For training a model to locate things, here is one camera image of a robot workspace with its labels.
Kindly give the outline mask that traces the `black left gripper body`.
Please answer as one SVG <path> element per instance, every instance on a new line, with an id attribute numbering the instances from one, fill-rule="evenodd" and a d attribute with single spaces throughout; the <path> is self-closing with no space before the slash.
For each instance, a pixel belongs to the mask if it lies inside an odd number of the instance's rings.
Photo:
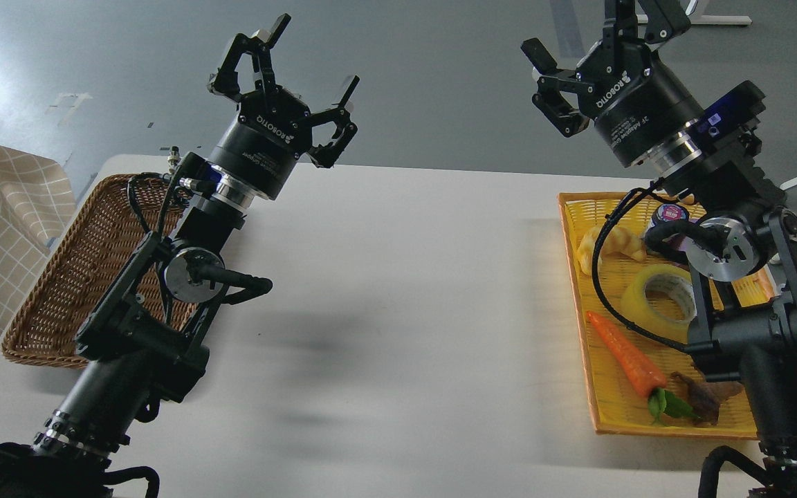
<path id="1" fill-rule="evenodd" d="M 298 161 L 312 146 L 310 127 L 294 125 L 309 113 L 290 91 L 278 91 L 274 103 L 262 95 L 244 95 L 235 121 L 214 148 L 214 163 L 274 201 Z"/>

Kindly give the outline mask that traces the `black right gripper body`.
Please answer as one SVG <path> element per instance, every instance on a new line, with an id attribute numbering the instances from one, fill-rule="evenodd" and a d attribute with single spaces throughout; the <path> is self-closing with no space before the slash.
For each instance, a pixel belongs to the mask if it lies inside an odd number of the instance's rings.
<path id="1" fill-rule="evenodd" d="M 576 72 L 594 85 L 578 96 L 583 116 L 624 167 L 699 119 L 703 107 L 645 42 L 623 40 L 619 59 L 594 42 Z"/>

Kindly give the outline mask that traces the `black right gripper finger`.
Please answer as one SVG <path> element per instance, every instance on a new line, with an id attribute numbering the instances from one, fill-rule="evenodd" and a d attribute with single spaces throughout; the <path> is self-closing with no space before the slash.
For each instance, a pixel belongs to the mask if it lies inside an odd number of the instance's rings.
<path id="1" fill-rule="evenodd" d="M 639 34 L 637 6 L 646 16 L 644 35 Z M 678 1 L 607 1 L 602 42 L 612 45 L 619 40 L 639 40 L 658 44 L 689 31 L 691 25 Z"/>
<path id="2" fill-rule="evenodd" d="M 559 69 L 556 60 L 538 38 L 524 40 L 521 50 L 537 73 L 537 91 L 531 98 L 535 107 L 566 138 L 584 131 L 589 118 L 562 94 L 588 95 L 594 91 L 594 85 L 579 79 L 574 71 Z"/>

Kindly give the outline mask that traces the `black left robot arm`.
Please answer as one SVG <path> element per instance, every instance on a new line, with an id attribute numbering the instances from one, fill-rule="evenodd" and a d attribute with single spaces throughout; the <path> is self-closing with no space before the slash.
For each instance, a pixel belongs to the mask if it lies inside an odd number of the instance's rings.
<path id="1" fill-rule="evenodd" d="M 0 444 L 0 497 L 111 497 L 135 479 L 158 496 L 155 470 L 111 470 L 110 456 L 129 444 L 132 422 L 154 420 L 205 374 L 203 338 L 219 307 L 272 290 L 269 279 L 226 267 L 228 237 L 253 199 L 277 198 L 301 156 L 333 167 L 357 132 L 346 107 L 357 76 L 323 111 L 275 81 L 271 53 L 290 21 L 282 14 L 228 45 L 208 89 L 237 105 L 235 119 L 210 158 L 189 152 L 159 176 L 167 189 L 155 224 L 127 189 L 143 237 L 77 331 L 89 364 L 70 393 L 30 445 Z"/>

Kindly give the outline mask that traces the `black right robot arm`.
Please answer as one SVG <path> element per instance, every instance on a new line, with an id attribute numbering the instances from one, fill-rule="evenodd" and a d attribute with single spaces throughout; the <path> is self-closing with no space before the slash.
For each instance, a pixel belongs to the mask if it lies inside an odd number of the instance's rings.
<path id="1" fill-rule="evenodd" d="M 537 38 L 522 42 L 533 66 L 533 104 L 566 138 L 594 124 L 623 166 L 657 176 L 630 190 L 594 241 L 589 274 L 610 314 L 630 330 L 685 353 L 706 381 L 743 384 L 763 464 L 720 447 L 700 472 L 700 497 L 717 495 L 730 461 L 759 483 L 752 497 L 797 497 L 797 215 L 755 166 L 764 94 L 743 81 L 703 107 L 661 61 L 658 47 L 690 28 L 677 1 L 607 1 L 601 37 L 574 69 L 560 69 Z M 693 196 L 698 221 L 668 221 L 645 244 L 690 272 L 695 321 L 687 341 L 662 338 L 610 305 L 598 258 L 614 226 L 664 190 Z"/>

